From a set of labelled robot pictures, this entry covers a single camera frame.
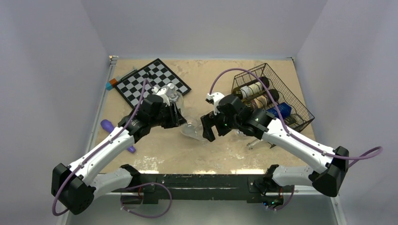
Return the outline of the blue square bottle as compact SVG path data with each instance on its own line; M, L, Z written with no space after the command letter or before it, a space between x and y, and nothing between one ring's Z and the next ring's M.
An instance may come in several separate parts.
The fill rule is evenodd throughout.
M277 110L275 109L275 107L269 108L269 109L267 109L267 111L269 113L273 114L274 116L276 116L279 119L280 118L285 119L285 118L287 118L288 116L291 115L292 107L290 105L288 105L287 103L282 102L282 103L277 105L277 108L279 109L281 117L279 116L279 114L278 114Z

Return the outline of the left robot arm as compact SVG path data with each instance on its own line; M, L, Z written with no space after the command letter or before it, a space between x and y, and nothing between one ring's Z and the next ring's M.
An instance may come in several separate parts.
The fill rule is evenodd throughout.
M116 156L148 135L153 127L176 128L186 119L182 116L180 100L150 94L140 98L132 112L100 144L78 160L64 165L58 164L52 173L51 193L54 196L52 213L56 204L62 203L67 211L78 215L97 198L114 190L136 191L141 185L140 173L130 165L122 165L116 171L101 174Z

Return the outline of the dark bottle with label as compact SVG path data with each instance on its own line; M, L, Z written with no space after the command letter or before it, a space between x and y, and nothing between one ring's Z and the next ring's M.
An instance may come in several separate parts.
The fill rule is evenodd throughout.
M278 101L279 99L279 92L276 89L270 89L269 90L271 97L274 99L275 102ZM253 98L251 100L245 101L244 104L251 108L252 110L258 109L258 108L265 108L268 105L272 104L272 100L270 96L265 92L263 95L260 95L256 98Z

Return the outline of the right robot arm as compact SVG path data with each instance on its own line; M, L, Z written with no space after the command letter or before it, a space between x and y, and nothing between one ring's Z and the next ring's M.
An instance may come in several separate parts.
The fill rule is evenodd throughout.
M273 165L264 177L263 184L270 191L284 186L312 186L318 192L336 197L348 172L349 151L319 144L306 136L285 127L275 115L264 109L251 110L234 95L224 96L219 92L207 94L206 101L214 109L201 117L203 137L215 140L212 128L219 136L239 130L246 136L277 145L300 158L307 165L286 167Z

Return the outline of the clear bottle front silver cap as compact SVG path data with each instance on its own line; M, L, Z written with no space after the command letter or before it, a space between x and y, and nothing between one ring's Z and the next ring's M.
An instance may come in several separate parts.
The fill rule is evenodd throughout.
M181 126L180 132L189 138L193 138L200 142L205 142L207 139L203 137L203 126L200 120L187 116L186 123Z

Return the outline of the clear wine bottle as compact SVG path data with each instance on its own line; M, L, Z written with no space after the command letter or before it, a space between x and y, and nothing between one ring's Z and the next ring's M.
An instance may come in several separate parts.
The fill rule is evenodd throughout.
M283 120L285 122L285 125L288 126L290 129L295 130L296 132L301 132L304 127L306 126L305 123L306 121L303 120L303 118L301 116L299 116L298 114L291 114L289 116L287 116L286 118L284 118ZM287 132L285 132L285 130L282 127L281 122L277 123L278 126L281 128L281 131L279 133L273 133L271 135L266 135L266 139L262 138L262 139L254 139L253 141L249 142L246 146L249 150L252 150L254 148L255 145L258 145L260 143L265 143L265 142L269 142L269 137L276 137L276 134L282 134L284 133L284 135L286 137L288 137Z

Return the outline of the tall dark green bottle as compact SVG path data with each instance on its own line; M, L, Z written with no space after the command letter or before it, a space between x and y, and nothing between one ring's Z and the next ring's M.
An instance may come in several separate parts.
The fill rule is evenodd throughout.
M238 86L232 90L232 95L237 96L239 99L246 99L254 94L263 90L262 84L258 80L252 80L248 83Z

